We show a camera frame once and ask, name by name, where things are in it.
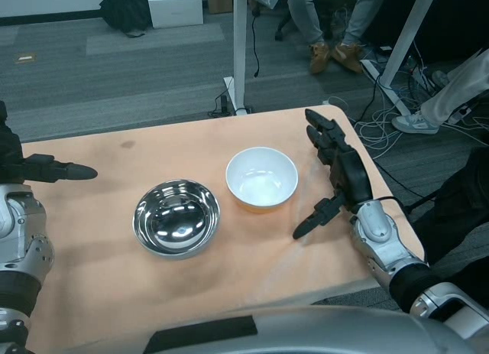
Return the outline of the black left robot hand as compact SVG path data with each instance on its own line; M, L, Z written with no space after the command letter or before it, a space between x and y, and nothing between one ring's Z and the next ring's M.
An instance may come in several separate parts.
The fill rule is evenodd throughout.
M1 101L1 183L19 183L32 180L55 183L58 180L91 180L98 172L88 166L63 163L53 155L32 154L25 158L20 138L6 124L8 113Z

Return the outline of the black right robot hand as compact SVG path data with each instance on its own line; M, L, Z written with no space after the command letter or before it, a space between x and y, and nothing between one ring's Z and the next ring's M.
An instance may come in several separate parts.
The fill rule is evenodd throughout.
M320 162L329 167L329 180L334 196L324 198L314 211L294 230L293 238L301 239L317 226L325 226L342 207L355 211L363 202L373 199L371 182L359 153L345 140L345 133L335 120L329 120L311 109L305 110L309 123L306 133Z

